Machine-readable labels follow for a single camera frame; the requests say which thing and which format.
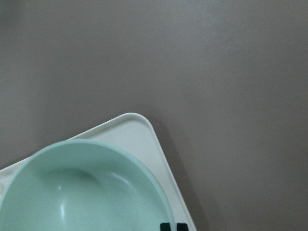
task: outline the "green bowl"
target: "green bowl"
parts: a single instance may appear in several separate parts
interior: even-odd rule
[[[174,230],[150,171],[125,151],[89,140],[38,151],[0,205],[0,231],[159,231],[161,223]]]

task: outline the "black object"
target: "black object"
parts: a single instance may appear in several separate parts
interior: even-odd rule
[[[170,223],[161,223],[160,231],[171,231]],[[178,223],[177,231],[189,231],[186,223]]]

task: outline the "white tray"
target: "white tray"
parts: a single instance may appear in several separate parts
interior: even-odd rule
[[[153,126],[145,117],[137,113],[122,114],[70,139],[104,141],[135,156],[148,167],[161,184],[171,205],[175,221],[186,223],[189,231],[196,231]],[[26,159],[0,170],[0,195],[14,172],[25,161]]]

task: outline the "gray table surface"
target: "gray table surface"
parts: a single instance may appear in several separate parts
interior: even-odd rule
[[[200,231],[308,230],[308,1],[0,2],[0,167],[124,112]]]

